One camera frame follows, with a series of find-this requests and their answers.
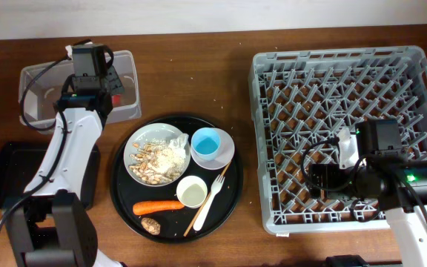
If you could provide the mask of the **grey plate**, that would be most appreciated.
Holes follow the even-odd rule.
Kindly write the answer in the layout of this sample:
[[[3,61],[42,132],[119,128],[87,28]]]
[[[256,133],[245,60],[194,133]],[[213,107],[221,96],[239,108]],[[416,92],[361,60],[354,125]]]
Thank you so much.
[[[149,125],[141,127],[139,130],[135,131],[128,138],[128,140],[126,142],[126,145],[125,145],[125,148],[124,148],[123,153],[122,153],[123,163],[125,164],[125,168],[126,168],[128,174],[135,181],[137,181],[137,182],[139,182],[139,183],[141,183],[143,185],[146,185],[146,184],[142,183],[140,179],[138,179],[137,177],[135,177],[128,170],[129,164],[131,164],[133,162],[133,160],[129,158],[129,153],[135,151],[135,149],[131,147],[131,145],[132,145],[133,142],[140,142],[142,145],[144,145],[146,142],[151,142],[154,139],[161,139],[161,140],[165,140],[165,141],[167,141],[169,143],[169,141],[171,139],[177,138],[180,134],[184,134],[184,133],[181,132],[180,129],[178,129],[178,128],[172,126],[172,125],[166,124],[166,123],[153,123],[153,124],[149,124]],[[187,165],[185,166],[184,171],[182,172],[181,175],[183,175],[184,172],[187,170],[187,167],[188,167],[189,162],[191,160],[191,153],[190,153],[190,144],[189,144],[189,142],[185,146],[185,150],[187,152],[188,161],[187,161]],[[161,187],[163,185],[146,185],[146,186],[150,186],[150,187]]]

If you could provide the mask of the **pile of food scraps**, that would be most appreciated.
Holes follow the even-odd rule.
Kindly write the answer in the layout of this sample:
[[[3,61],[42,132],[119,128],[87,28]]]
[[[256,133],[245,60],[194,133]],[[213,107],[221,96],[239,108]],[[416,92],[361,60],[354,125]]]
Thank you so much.
[[[129,164],[128,170],[146,185],[173,182],[181,176],[187,165],[187,155],[185,159],[175,156],[165,140],[154,139],[144,145],[133,142],[131,147],[135,151],[129,153],[133,162]]]

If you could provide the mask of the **white napkin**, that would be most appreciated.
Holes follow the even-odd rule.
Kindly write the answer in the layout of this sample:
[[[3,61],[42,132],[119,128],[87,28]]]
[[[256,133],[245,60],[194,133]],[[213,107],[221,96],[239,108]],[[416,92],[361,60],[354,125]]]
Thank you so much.
[[[173,154],[181,159],[185,159],[187,152],[185,146],[188,143],[188,135],[186,133],[180,134],[177,138],[171,139],[168,143],[168,148],[170,148]]]

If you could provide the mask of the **pink bowl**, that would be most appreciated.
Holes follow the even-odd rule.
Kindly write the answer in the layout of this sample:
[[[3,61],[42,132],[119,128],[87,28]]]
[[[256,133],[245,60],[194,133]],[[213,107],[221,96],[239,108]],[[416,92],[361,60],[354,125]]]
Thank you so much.
[[[193,160],[196,162],[197,165],[208,170],[216,170],[223,168],[232,160],[235,152],[235,146],[232,137],[226,131],[220,128],[214,129],[218,132],[221,139],[221,146],[216,158],[210,161],[200,159],[191,147],[191,157],[193,158]]]

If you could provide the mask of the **blue plastic cup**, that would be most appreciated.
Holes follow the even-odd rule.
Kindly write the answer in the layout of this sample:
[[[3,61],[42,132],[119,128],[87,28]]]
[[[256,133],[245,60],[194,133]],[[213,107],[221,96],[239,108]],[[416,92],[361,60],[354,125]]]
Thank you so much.
[[[191,139],[191,147],[200,159],[216,158],[221,146],[220,135],[214,128],[200,128]]]

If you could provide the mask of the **small white cup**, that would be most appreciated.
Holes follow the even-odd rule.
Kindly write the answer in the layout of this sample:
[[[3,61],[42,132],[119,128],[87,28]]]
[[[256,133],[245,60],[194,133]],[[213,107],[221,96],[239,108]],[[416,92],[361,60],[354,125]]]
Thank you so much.
[[[199,208],[206,200],[207,194],[205,181],[197,176],[182,178],[176,187],[178,200],[188,208]]]

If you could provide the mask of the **red snack wrapper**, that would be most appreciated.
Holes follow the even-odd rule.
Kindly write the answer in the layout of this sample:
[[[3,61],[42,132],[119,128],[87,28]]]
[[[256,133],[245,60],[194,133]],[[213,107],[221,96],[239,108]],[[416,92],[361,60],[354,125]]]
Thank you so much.
[[[121,105],[121,96],[120,95],[113,95],[112,96],[112,104],[114,107],[118,107]]]

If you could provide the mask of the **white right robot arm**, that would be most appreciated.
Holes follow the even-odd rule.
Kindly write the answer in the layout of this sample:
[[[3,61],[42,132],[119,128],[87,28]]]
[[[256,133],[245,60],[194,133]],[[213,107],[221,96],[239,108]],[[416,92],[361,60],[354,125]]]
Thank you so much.
[[[353,219],[358,202],[376,200],[377,212],[399,244],[404,266],[427,266],[427,161],[406,162],[399,157],[361,156],[352,167],[312,164],[308,184],[329,199],[352,201]]]

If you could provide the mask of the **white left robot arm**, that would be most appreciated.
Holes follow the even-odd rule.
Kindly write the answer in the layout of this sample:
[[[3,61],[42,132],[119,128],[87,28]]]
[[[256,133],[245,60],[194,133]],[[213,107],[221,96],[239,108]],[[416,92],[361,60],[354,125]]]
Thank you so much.
[[[0,220],[18,266],[119,266],[98,247],[80,200],[87,164],[111,112],[112,65],[76,67],[55,108],[55,130],[34,178]]]

